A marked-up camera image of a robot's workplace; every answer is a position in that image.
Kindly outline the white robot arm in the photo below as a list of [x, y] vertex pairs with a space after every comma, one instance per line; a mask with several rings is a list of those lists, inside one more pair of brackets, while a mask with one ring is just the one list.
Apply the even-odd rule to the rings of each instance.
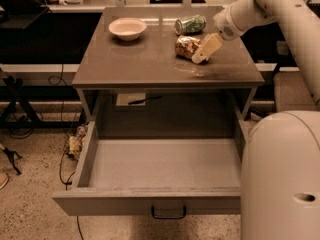
[[[233, 40], [277, 22], [315, 101], [320, 19], [307, 0], [238, 0], [214, 17]], [[241, 240], [320, 240], [320, 114], [284, 111], [251, 130], [241, 169]]]

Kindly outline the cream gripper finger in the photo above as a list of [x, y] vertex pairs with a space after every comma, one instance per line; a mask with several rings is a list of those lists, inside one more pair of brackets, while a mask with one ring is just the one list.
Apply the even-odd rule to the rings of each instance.
[[218, 33], [207, 35], [201, 46], [196, 50], [191, 60], [195, 64], [208, 60], [213, 53], [218, 51], [223, 45], [223, 38]]

